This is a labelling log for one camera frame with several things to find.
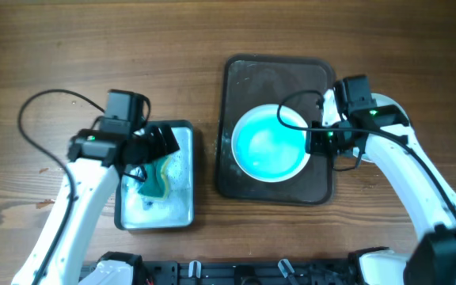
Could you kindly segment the green yellow sponge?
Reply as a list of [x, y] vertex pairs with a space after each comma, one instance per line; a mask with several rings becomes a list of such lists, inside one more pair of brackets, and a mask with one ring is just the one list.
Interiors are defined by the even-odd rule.
[[140, 185], [138, 194], [154, 200], [167, 198], [170, 189], [167, 169], [171, 160], [171, 156], [165, 156], [141, 166], [146, 178]]

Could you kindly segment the white plate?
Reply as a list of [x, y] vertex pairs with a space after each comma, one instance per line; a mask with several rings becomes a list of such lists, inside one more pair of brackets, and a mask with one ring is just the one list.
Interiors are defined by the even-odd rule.
[[268, 183], [286, 181], [307, 165], [306, 121], [295, 110], [277, 104], [250, 109], [235, 124], [231, 138], [234, 160], [251, 178]]

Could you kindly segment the light blue plate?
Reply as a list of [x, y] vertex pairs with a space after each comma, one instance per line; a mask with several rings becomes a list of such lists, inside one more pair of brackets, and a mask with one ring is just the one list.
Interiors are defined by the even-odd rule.
[[398, 108], [401, 108], [401, 106], [394, 99], [387, 97], [386, 95], [380, 93], [372, 93], [371, 96], [373, 99], [375, 99], [376, 105], [378, 107], [395, 105]]

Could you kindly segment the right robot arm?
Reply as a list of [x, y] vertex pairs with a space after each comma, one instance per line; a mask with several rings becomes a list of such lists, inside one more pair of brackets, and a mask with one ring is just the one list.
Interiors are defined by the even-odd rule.
[[456, 284], [456, 192], [419, 144], [405, 110], [372, 93], [355, 76], [317, 91], [321, 122], [310, 137], [328, 154], [353, 153], [375, 164], [408, 212], [418, 245], [409, 254], [391, 249], [353, 253], [359, 284]]

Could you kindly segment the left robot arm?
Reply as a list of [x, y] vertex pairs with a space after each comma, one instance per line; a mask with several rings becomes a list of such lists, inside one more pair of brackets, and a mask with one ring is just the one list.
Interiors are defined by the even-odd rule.
[[109, 90], [102, 116], [70, 139], [67, 164], [27, 134], [22, 135], [59, 163], [65, 177], [35, 247], [12, 280], [14, 284], [78, 283], [97, 220], [127, 175], [127, 168], [142, 169], [143, 175], [135, 180], [143, 185], [145, 195], [168, 195], [166, 168], [180, 147], [169, 125], [148, 123], [150, 110], [149, 98], [140, 93]]

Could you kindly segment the dark soapy water tray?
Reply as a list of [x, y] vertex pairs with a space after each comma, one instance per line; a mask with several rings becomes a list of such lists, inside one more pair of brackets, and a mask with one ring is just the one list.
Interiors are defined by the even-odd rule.
[[143, 182], [136, 177], [150, 179], [150, 170], [144, 166], [126, 168], [116, 190], [114, 223], [120, 230], [149, 230], [185, 227], [194, 219], [194, 131], [187, 120], [155, 121], [155, 126], [168, 125], [180, 149], [171, 154], [164, 169], [169, 190], [163, 197], [140, 193]]

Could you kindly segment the brown serving tray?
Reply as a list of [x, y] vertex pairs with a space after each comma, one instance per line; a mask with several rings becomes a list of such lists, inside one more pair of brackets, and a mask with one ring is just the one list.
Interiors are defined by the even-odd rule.
[[218, 126], [215, 182], [225, 197], [316, 206], [334, 194], [333, 160], [313, 155], [296, 176], [283, 182], [258, 181], [244, 173], [232, 150], [236, 123], [252, 108], [278, 104], [306, 89], [325, 92], [336, 79], [334, 69], [317, 58], [240, 54], [224, 67]]

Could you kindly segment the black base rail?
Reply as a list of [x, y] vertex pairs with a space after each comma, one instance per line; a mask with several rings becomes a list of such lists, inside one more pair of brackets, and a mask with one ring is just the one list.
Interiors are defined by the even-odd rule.
[[291, 262], [224, 262], [193, 260], [139, 261], [111, 265], [102, 260], [81, 269], [80, 284], [156, 284], [156, 285], [221, 285], [221, 284], [399, 284], [395, 275], [389, 280], [365, 280], [362, 271], [347, 259]]

